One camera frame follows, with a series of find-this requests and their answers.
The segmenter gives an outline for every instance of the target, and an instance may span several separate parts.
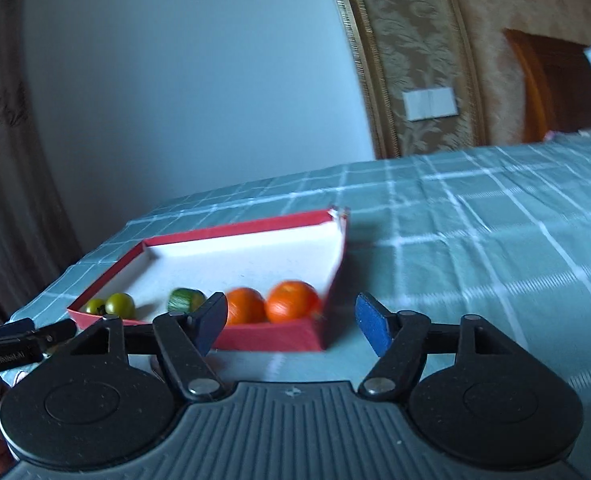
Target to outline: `orange tomato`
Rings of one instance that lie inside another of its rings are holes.
[[[271,323],[300,319],[319,310],[321,303],[318,293],[308,283],[282,282],[266,299],[266,317]]]
[[[229,304],[227,325],[260,323],[266,320],[264,298],[257,290],[246,286],[234,288],[226,293],[226,300]]]

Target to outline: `green tomato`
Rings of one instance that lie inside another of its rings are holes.
[[[194,288],[176,288],[168,298],[166,309],[169,312],[180,311],[186,314],[195,312],[206,301],[206,296]]]
[[[123,292],[109,296],[104,308],[107,314],[115,314],[122,319],[135,319],[135,302]]]
[[[104,300],[101,300],[100,298],[94,298],[84,306],[83,312],[86,312],[87,314],[93,314],[94,316],[103,316],[104,305]]]

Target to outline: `gray curtain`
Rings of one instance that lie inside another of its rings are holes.
[[[0,320],[81,254],[22,81],[22,0],[0,0]]]

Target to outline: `table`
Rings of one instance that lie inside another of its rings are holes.
[[[63,319],[142,238],[329,205],[351,209],[329,350],[212,352],[223,380],[357,384],[376,360],[353,319],[362,290],[434,322],[480,314],[578,391],[586,422],[571,461],[591,478],[591,137],[349,164],[174,200],[128,222],[12,319]],[[432,356],[425,373],[450,362]]]

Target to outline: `light switch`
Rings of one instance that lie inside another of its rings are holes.
[[[412,90],[402,94],[409,121],[457,115],[455,94],[450,87]]]

